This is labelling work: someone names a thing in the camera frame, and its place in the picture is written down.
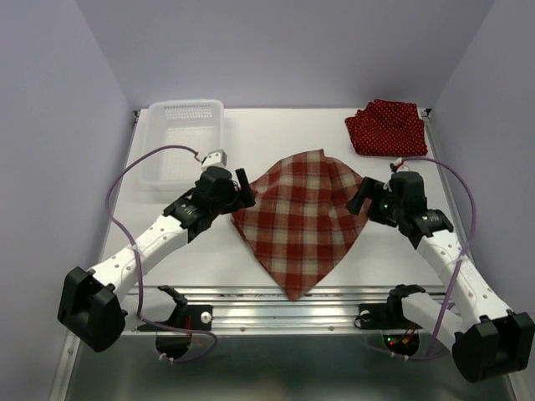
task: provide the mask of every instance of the red plaid fabric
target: red plaid fabric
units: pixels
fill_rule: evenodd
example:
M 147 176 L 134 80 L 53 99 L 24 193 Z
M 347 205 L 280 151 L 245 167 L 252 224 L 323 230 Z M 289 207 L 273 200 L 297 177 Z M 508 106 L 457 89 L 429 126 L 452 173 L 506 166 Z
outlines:
M 424 121 L 416 104 L 375 100 L 345 120 L 355 151 L 365 156 L 425 156 Z
M 327 276 L 364 228 L 366 214 L 345 208 L 361 182 L 315 150 L 280 160 L 251 183 L 257 204 L 234 213 L 232 223 L 290 301 Z

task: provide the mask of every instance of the cable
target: cable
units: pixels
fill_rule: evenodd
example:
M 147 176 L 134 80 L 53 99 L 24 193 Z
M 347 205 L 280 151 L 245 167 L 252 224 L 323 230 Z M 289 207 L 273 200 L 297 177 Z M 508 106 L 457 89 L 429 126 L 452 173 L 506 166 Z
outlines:
M 121 223 L 119 220 L 115 219 L 114 213 L 113 213 L 113 211 L 111 209 L 111 196 L 114 193 L 115 187 L 122 181 L 122 179 L 125 176 L 125 174 L 128 173 L 130 170 L 132 170 L 132 168 L 134 168 L 140 162 L 142 162 L 143 160 L 147 159 L 148 157 L 150 157 L 150 156 L 152 156 L 152 155 L 154 155 L 154 154 L 156 154 L 158 152 L 161 152 L 162 150 L 168 150 L 168 149 L 187 150 L 187 151 L 189 151 L 189 152 L 191 152 L 193 154 L 193 157 L 195 158 L 195 160 L 197 160 L 198 162 L 201 162 L 201 160 L 198 159 L 199 152 L 197 152 L 196 150 L 193 150 L 192 148 L 189 148 L 187 146 L 183 146 L 183 145 L 166 145 L 166 146 L 161 146 L 160 148 L 154 149 L 154 150 L 150 151 L 149 153 L 147 153 L 146 155 L 141 156 L 139 159 L 137 159 L 137 160 L 133 161 L 132 163 L 130 163 L 129 165 L 127 165 L 126 168 L 117 176 L 115 181 L 111 184 L 110 188 L 108 189 L 108 193 L 106 194 L 105 207 L 106 207 L 106 212 L 108 213 L 108 217 L 111 220 L 111 222 L 113 222 L 116 226 L 118 226 L 120 228 L 121 231 L 123 231 L 123 233 L 125 233 L 125 236 L 128 238 L 129 243 L 132 245 L 132 251 L 134 252 L 134 258 L 135 258 L 135 270 L 136 270 L 136 273 L 137 273 L 137 282 L 138 282 L 138 287 L 139 287 L 137 313 L 136 313 L 137 317 L 142 322 L 144 322 L 146 324 L 149 324 L 149 325 L 151 325 L 153 327 L 158 327 L 158 328 L 161 328 L 163 330 L 170 331 L 170 332 L 181 332 L 181 333 L 187 334 L 189 336 L 191 336 L 193 334 L 201 334 L 201 335 L 205 335 L 205 336 L 209 336 L 209 337 L 213 338 L 213 340 L 214 340 L 213 344 L 207 350 L 205 350 L 204 352 L 202 352 L 202 353 L 200 353 L 200 354 L 198 354 L 196 356 L 190 357 L 190 358 L 173 359 L 173 358 L 168 358 L 165 354 L 160 354 L 160 358 L 161 359 L 164 359 L 164 360 L 169 361 L 171 363 L 186 363 L 186 362 L 193 362 L 193 361 L 196 361 L 198 359 L 204 358 L 208 353 L 210 353 L 217 345 L 217 336 L 213 332 L 205 332 L 205 331 L 202 331 L 202 330 L 188 330 L 188 329 L 184 329 L 184 328 L 176 328 L 176 327 L 166 326 L 165 324 L 161 324 L 161 323 L 158 323 L 158 322 L 153 322 L 153 321 L 147 319 L 146 317 L 143 317 L 142 311 L 143 311 L 144 288 L 143 288 L 143 270 L 142 270 L 142 265 L 141 265 L 141 255 L 137 251 L 134 236 L 132 236 L 132 234 L 128 231 L 128 229 L 125 227 L 125 225 L 123 223 Z
M 450 301 L 450 298 L 451 298 L 451 293 L 453 292 L 453 287 L 455 286 L 457 277 L 459 276 L 459 272 L 461 271 L 461 265 L 462 265 L 461 258 L 468 252 L 468 249 L 470 248 L 470 244 L 476 232 L 476 221 L 477 221 L 476 202 L 474 201 L 474 196 L 472 195 L 468 184 L 459 175 L 459 173 L 453 170 L 449 165 L 439 160 L 435 160 L 430 157 L 423 157 L 423 156 L 404 157 L 404 158 L 401 158 L 401 160 L 402 162 L 407 161 L 407 160 L 430 161 L 431 163 L 435 163 L 445 168 L 446 170 L 450 171 L 459 180 L 459 182 L 461 182 L 466 193 L 468 194 L 468 199 L 470 199 L 470 206 L 471 206 L 470 231 L 468 232 L 468 237 L 466 238 L 465 244 L 461 248 L 461 252 L 459 252 L 459 258 L 457 260 L 457 263 L 455 264 L 455 268 L 453 269 L 453 274 L 451 274 L 451 280 L 450 280 L 450 283 L 448 284 L 448 288 L 446 289 L 446 295 L 444 296 L 444 301 L 442 302 L 441 310 L 439 311 L 438 318 L 436 319 L 435 328 L 433 329 L 433 333 L 431 335 L 431 342 L 429 343 L 429 347 L 427 348 L 427 352 L 425 353 L 426 356 L 430 356 L 435 346 L 436 338 L 438 337 L 438 332 L 441 329 L 442 320 L 444 320 L 444 315 L 446 314 L 446 309 L 448 306 L 448 302 Z
M 410 336 L 407 337 L 407 336 L 405 335 L 405 338 L 403 338 L 403 340 L 401 340 L 401 342 L 402 342 L 403 344 L 407 344 L 407 343 L 408 343 L 408 342 L 415 336 L 415 334 L 416 334 L 416 330 L 418 330 L 418 327 L 417 327 L 414 323 L 412 323 L 412 327 L 413 327 L 413 328 L 412 328 L 412 333 L 410 334 Z
M 416 325 L 415 325 L 413 322 L 411 322 L 410 325 L 409 325 L 409 327 L 408 327 L 408 328 L 405 330 L 405 332 L 403 333 L 403 338 L 406 338 L 406 337 L 407 337 L 407 334 L 409 334 L 410 329 L 411 329 L 412 327 L 415 327 L 415 326 L 416 326 Z

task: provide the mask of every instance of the black mount bracket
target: black mount bracket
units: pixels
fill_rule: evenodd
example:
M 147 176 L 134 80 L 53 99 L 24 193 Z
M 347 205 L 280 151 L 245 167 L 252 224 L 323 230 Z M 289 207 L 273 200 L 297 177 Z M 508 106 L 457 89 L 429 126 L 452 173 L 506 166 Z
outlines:
M 164 322 L 159 322 L 166 326 L 187 329 L 187 330 L 202 330 L 205 332 L 211 331 L 211 321 L 204 323 L 201 319 L 201 315 L 204 312 L 213 314 L 213 306 L 208 304 L 196 304 L 191 305 L 188 303 L 186 297 L 180 294 L 175 288 L 170 286 L 159 286 L 160 291 L 165 292 L 167 295 L 173 298 L 176 303 L 176 307 L 171 313 L 169 319 Z M 149 324 L 144 324 L 138 327 L 140 332 L 165 332 L 159 327 L 152 327 Z
M 96 353 L 108 349 L 125 328 L 125 314 L 114 294 L 93 272 L 75 267 L 65 277 L 58 320 Z
M 164 216 L 173 216 L 188 230 L 188 242 L 211 227 L 219 216 L 255 205 L 254 192 L 244 169 L 236 170 L 241 188 L 232 181 L 230 171 L 208 167 L 190 189 L 164 209 Z
M 368 217 L 376 223 L 398 227 L 416 249 L 423 236 L 433 232 L 453 231 L 453 225 L 439 210 L 427 209 L 424 181 L 414 171 L 394 173 L 385 183 L 364 177 L 359 190 L 346 206 L 353 215 L 358 215 L 366 199 L 371 199 Z
M 425 292 L 425 289 L 416 284 L 400 284 L 390 290 L 386 303 L 360 304 L 355 326 L 362 330 L 407 329 L 410 322 L 403 317 L 401 299 L 417 292 Z
M 459 332 L 451 355 L 463 378 L 479 382 L 527 367 L 535 323 L 525 312 L 489 320 Z

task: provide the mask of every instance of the white plastic basket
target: white plastic basket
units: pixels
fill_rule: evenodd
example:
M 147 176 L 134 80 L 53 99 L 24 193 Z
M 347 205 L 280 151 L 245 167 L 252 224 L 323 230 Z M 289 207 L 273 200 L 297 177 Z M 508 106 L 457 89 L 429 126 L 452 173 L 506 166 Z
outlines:
M 206 155 L 221 148 L 223 103 L 181 100 L 154 103 L 147 114 L 143 154 L 164 145 L 185 145 Z M 162 201 L 181 195 L 199 179 L 201 167 L 184 150 L 163 150 L 141 163 L 140 182 Z

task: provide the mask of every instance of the plaid cloth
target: plaid cloth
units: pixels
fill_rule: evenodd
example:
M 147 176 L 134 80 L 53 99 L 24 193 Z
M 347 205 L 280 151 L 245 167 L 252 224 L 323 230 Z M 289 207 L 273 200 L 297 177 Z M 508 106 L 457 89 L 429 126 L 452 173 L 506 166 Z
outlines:
M 327 276 L 364 228 L 366 215 L 345 209 L 361 182 L 322 150 L 305 152 L 251 183 L 257 204 L 233 213 L 243 240 L 290 301 Z
M 424 121 L 416 104 L 375 100 L 345 120 L 355 151 L 364 156 L 425 156 Z

